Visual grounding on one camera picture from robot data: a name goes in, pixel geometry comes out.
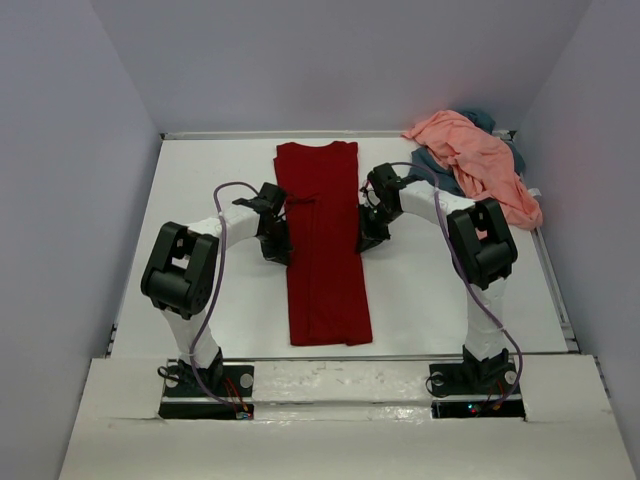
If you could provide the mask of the aluminium back table rail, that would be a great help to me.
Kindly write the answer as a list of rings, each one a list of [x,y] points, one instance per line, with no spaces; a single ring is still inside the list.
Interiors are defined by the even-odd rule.
[[[351,139],[351,138],[402,138],[400,130],[285,130],[285,131],[234,131],[234,132],[165,132],[163,141],[171,140],[257,140],[257,139]]]

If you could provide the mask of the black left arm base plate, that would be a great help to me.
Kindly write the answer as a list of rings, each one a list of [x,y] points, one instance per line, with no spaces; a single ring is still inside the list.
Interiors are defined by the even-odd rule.
[[[202,390],[190,367],[169,361],[157,369],[163,380],[158,415],[167,420],[252,420],[255,368],[247,363],[224,366],[222,377]]]

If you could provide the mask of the aluminium right table rail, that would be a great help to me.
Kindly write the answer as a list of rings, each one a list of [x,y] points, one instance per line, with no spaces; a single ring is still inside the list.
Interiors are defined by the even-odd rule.
[[[536,228],[531,236],[536,247],[537,255],[546,279],[568,352],[572,354],[579,354],[581,349],[566,309],[543,233],[540,228]]]

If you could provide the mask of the red t shirt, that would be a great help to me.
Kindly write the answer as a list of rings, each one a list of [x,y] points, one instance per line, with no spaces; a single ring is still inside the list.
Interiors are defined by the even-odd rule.
[[[293,252],[286,270],[294,346],[373,341],[359,239],[358,144],[276,147]]]

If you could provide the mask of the aluminium front table rail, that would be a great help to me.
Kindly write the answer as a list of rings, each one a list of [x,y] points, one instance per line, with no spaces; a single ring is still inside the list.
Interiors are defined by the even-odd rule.
[[[421,354],[421,355],[363,355],[363,356],[293,356],[293,357],[233,357],[225,354],[226,362],[264,362],[264,361],[427,361],[435,363],[460,362],[459,354]]]

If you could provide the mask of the teal blue t shirt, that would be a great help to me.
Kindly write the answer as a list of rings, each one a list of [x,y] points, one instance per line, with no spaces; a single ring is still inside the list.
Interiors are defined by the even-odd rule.
[[[485,111],[481,109],[460,109],[457,110],[457,113],[470,120],[485,133],[496,135],[494,133],[496,122]],[[526,170],[526,163],[513,142],[512,131],[507,131],[505,134],[497,134],[496,136],[509,147],[514,158],[514,170],[518,175],[522,175]],[[411,153],[411,163],[410,175],[420,177],[428,181],[432,186],[438,184],[442,190],[453,195],[465,196],[453,171],[442,167],[426,147],[422,146]]]

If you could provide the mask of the aluminium table rail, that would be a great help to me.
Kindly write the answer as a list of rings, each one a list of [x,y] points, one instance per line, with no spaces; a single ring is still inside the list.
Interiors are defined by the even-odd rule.
[[[285,130],[285,131],[234,131],[234,132],[165,132],[163,141],[171,140],[257,140],[257,139],[351,139],[351,138],[402,138],[400,130]]]
[[[293,357],[233,357],[225,354],[226,362],[264,362],[264,361],[427,361],[435,363],[460,362],[459,354],[421,354],[421,355],[363,355],[363,356],[293,356]]]
[[[572,354],[579,354],[581,349],[566,309],[543,233],[540,228],[536,228],[531,236],[536,247],[537,255],[546,279],[568,352]]]

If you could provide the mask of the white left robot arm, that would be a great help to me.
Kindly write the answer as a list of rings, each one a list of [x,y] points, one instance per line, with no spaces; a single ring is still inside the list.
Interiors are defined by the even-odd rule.
[[[221,208],[219,194],[228,182],[214,189],[216,215],[189,225],[165,223],[159,230],[141,279],[141,293],[167,320],[179,357],[177,372],[161,371],[176,384],[188,383],[195,392],[211,398],[223,378],[223,353],[209,322],[220,295],[228,250],[257,239],[263,258],[287,266],[293,247],[284,207],[287,193],[265,183]]]

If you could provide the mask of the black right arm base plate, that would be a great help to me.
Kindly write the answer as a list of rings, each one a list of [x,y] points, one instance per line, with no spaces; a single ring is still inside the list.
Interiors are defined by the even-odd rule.
[[[432,397],[431,415],[436,420],[526,418],[521,389],[504,400],[513,386],[516,367],[494,375],[483,385],[471,385],[462,376],[462,364],[436,363],[429,366],[425,388]]]

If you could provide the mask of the pink t shirt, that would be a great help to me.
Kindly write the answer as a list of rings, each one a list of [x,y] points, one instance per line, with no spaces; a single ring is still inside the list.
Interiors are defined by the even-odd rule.
[[[507,223],[532,231],[543,223],[538,201],[514,170],[509,147],[454,110],[441,110],[403,133],[451,169],[466,198],[497,200]]]

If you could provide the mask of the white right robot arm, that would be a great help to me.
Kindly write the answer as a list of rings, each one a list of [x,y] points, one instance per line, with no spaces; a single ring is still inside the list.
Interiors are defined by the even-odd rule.
[[[430,367],[426,381],[435,398],[513,394],[522,375],[522,350],[501,315],[506,281],[518,251],[499,202],[473,201],[439,187],[432,170],[427,178],[402,177],[392,163],[374,167],[366,177],[359,207],[358,252],[389,240],[390,224],[403,214],[438,226],[467,298],[467,333],[458,363]]]

